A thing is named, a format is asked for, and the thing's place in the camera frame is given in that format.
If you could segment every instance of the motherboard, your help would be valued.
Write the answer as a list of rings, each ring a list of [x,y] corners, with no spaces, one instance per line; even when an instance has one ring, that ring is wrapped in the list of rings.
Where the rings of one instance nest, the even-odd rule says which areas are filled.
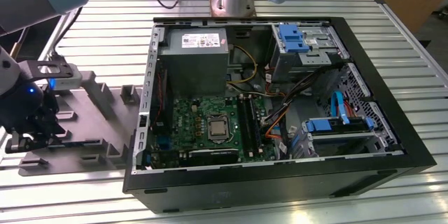
[[[244,103],[250,104],[250,108],[242,107]],[[245,121],[245,113],[252,112],[254,120]],[[216,164],[274,160],[272,141],[258,134],[258,128],[256,136],[248,128],[248,125],[258,127],[265,114],[261,97],[174,99],[170,137],[157,136],[158,148],[165,151],[161,153],[169,156],[161,158],[177,160],[178,155],[178,162],[169,166],[189,166],[182,160],[192,162],[194,158],[193,162],[201,164],[210,156],[216,158],[210,163]]]

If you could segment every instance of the blue led light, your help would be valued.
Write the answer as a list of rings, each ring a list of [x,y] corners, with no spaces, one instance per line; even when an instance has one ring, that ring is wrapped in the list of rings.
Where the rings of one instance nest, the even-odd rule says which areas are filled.
[[[49,88],[53,90],[56,85],[54,79],[49,79]]]

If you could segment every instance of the yellow wire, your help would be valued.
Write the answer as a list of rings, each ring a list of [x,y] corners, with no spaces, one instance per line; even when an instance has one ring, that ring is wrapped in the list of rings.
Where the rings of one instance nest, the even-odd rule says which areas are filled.
[[[234,47],[242,51],[242,53],[245,53],[245,55],[250,58],[252,62],[253,62],[253,73],[252,73],[252,76],[244,80],[240,80],[240,81],[228,81],[226,83],[232,83],[232,84],[237,84],[237,83],[244,83],[249,80],[253,79],[253,77],[257,75],[257,63],[254,61],[254,58],[253,56],[248,53],[248,51],[245,51],[245,49],[237,45],[234,45]]]

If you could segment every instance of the sticker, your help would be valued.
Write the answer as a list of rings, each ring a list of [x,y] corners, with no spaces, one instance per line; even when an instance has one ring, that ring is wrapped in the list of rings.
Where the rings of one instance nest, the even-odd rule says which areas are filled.
[[[218,34],[185,34],[181,37],[182,48],[220,47]]]
[[[282,153],[286,154],[288,147],[285,146],[285,144],[282,142],[280,142],[278,148],[282,151]]]
[[[314,39],[305,39],[306,44],[317,44],[317,41]]]
[[[290,126],[288,129],[288,134],[296,133],[297,127]]]
[[[266,82],[270,83],[272,82],[272,75],[270,74],[265,74],[266,75]]]

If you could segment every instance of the aluminum slotted table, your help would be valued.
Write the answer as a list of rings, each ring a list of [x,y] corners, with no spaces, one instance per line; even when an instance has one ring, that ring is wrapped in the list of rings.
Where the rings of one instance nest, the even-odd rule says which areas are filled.
[[[257,16],[346,19],[438,165],[357,197],[154,215],[121,193],[122,170],[21,177],[24,155],[0,150],[0,222],[446,223],[448,77],[390,9],[373,0],[289,0],[281,5],[256,0],[256,6]],[[94,71],[96,81],[110,88],[141,86],[152,18],[208,16],[209,9],[208,0],[182,0],[172,10],[154,0],[90,0],[58,53],[78,70]],[[41,59],[68,19],[61,18]]]

